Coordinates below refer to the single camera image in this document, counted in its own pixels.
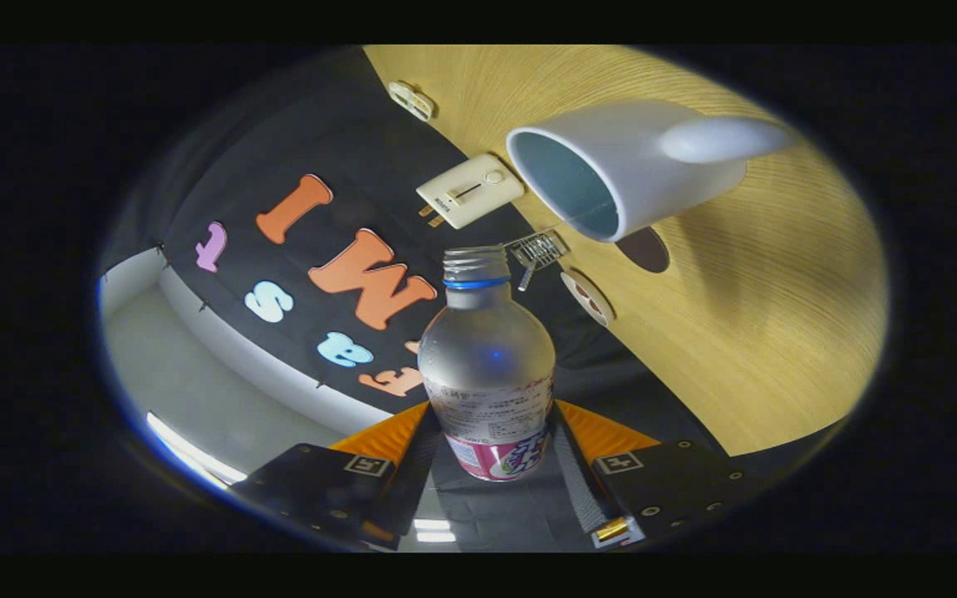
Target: plastic bottle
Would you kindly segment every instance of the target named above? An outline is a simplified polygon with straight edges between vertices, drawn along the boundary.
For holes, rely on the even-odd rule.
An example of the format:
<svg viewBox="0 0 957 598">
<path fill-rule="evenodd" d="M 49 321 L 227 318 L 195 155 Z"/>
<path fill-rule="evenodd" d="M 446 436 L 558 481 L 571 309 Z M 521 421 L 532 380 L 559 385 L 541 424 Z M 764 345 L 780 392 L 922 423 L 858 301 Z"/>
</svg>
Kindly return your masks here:
<svg viewBox="0 0 957 598">
<path fill-rule="evenodd" d="M 423 332 L 419 370 L 457 461 L 478 479 L 518 480 L 544 455 L 552 338 L 512 299 L 503 247 L 444 255 L 447 306 Z"/>
</svg>

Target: mug handle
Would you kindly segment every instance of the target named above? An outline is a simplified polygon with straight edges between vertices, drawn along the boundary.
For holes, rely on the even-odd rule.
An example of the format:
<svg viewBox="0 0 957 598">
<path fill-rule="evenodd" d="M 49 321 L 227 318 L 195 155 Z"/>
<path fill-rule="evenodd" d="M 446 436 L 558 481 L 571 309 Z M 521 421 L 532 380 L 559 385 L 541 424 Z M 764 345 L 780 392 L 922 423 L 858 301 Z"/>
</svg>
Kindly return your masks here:
<svg viewBox="0 0 957 598">
<path fill-rule="evenodd" d="M 794 136 L 781 125 L 756 118 L 715 116 L 673 125 L 658 139 L 660 149 L 687 164 L 715 164 L 779 151 Z"/>
</svg>

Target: gold connector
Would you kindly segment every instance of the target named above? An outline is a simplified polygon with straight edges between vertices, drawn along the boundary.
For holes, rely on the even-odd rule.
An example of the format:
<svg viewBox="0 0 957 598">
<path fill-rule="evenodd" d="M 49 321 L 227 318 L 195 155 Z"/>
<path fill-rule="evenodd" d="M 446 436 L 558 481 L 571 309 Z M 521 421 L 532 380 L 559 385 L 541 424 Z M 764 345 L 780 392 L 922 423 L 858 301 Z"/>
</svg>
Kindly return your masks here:
<svg viewBox="0 0 957 598">
<path fill-rule="evenodd" d="M 630 525 L 627 525 L 625 518 L 619 517 L 614 520 L 614 522 L 605 523 L 604 527 L 596 530 L 596 539 L 601 542 L 606 542 L 608 538 L 616 537 L 616 535 L 626 533 L 627 531 L 630 531 Z"/>
</svg>

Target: metal clip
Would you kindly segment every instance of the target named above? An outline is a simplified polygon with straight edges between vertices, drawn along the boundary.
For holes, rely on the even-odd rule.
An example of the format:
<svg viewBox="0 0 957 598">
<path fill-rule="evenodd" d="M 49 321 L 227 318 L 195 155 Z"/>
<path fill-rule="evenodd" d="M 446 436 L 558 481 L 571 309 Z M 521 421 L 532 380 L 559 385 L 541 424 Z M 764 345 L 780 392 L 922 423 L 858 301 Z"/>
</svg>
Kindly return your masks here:
<svg viewBox="0 0 957 598">
<path fill-rule="evenodd" d="M 566 245 L 563 245 L 563 239 L 553 230 L 524 236 L 516 241 L 505 243 L 504 247 L 527 269 L 523 273 L 523 279 L 519 281 L 519 291 L 527 290 L 531 284 L 531 277 L 534 277 L 537 270 L 559 260 L 570 251 Z"/>
</svg>

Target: foam letter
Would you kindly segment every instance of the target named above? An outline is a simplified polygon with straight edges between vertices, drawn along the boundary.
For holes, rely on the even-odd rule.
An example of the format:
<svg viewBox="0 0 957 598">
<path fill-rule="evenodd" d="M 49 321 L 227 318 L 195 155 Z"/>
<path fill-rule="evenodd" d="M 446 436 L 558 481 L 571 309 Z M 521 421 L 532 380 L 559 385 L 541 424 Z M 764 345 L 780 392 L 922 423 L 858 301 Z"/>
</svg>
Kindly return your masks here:
<svg viewBox="0 0 957 598">
<path fill-rule="evenodd" d="M 396 375 L 392 371 L 380 371 L 372 379 L 368 374 L 361 374 L 357 377 L 358 381 L 364 386 L 371 386 L 372 389 L 379 389 L 384 393 L 389 393 L 398 397 L 404 397 L 407 391 L 423 383 L 423 377 L 418 370 L 410 367 L 401 368 L 401 375 Z"/>
<path fill-rule="evenodd" d="M 217 257 L 223 253 L 224 247 L 228 246 L 228 231 L 224 230 L 223 224 L 213 221 L 209 224 L 209 242 L 194 246 L 194 251 L 198 253 L 198 268 L 216 272 Z"/>
<path fill-rule="evenodd" d="M 358 363 L 369 363 L 375 359 L 371 351 L 353 343 L 352 338 L 340 332 L 327 333 L 327 340 L 316 345 L 323 359 L 342 367 L 356 367 Z"/>
<path fill-rule="evenodd" d="M 276 323 L 282 320 L 282 312 L 293 309 L 293 297 L 283 291 L 278 284 L 262 280 L 246 294 L 246 307 L 263 321 Z"/>
<path fill-rule="evenodd" d="M 273 208 L 271 212 L 258 214 L 258 228 L 265 233 L 268 241 L 282 245 L 286 242 L 286 230 L 292 224 L 304 216 L 309 209 L 331 203 L 333 198 L 334 194 L 323 181 L 314 174 L 305 174 L 297 185 L 297 189 L 286 196 L 286 199 L 278 202 L 276 208 Z"/>
<path fill-rule="evenodd" d="M 323 267 L 308 270 L 308 277 L 324 292 L 361 289 L 356 317 L 376 330 L 386 330 L 386 321 L 420 299 L 434 299 L 438 292 L 422 277 L 409 277 L 404 291 L 395 292 L 409 269 L 394 264 L 369 270 L 378 262 L 388 262 L 394 250 L 368 228 L 356 232 L 356 241 Z"/>
</svg>

